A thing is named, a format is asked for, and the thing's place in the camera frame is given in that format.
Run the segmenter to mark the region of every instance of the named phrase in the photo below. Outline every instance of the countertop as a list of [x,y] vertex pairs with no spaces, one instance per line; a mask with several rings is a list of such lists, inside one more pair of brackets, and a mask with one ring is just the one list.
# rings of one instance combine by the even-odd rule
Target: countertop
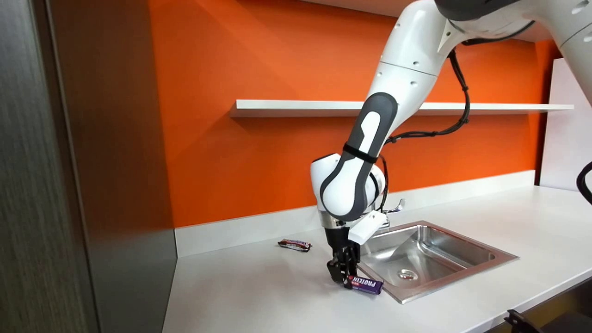
[[390,215],[426,220],[520,257],[405,305],[335,284],[324,230],[180,258],[163,333],[485,332],[592,277],[592,206],[577,192],[525,187]]

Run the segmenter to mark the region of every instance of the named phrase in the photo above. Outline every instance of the sink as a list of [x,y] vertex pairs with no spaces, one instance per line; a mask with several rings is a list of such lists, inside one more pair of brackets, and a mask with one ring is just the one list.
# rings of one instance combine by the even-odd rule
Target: sink
[[379,231],[362,245],[360,270],[405,304],[518,258],[426,221]]

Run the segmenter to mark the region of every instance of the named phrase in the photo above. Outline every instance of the white shelf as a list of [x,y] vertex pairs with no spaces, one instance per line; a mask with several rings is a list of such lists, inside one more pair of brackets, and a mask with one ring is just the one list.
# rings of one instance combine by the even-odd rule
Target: white shelf
[[[356,117],[363,102],[236,100],[230,112],[233,118],[283,117]],[[460,116],[464,103],[424,103],[417,116]],[[471,103],[471,115],[529,114],[573,110],[568,104],[497,104]]]

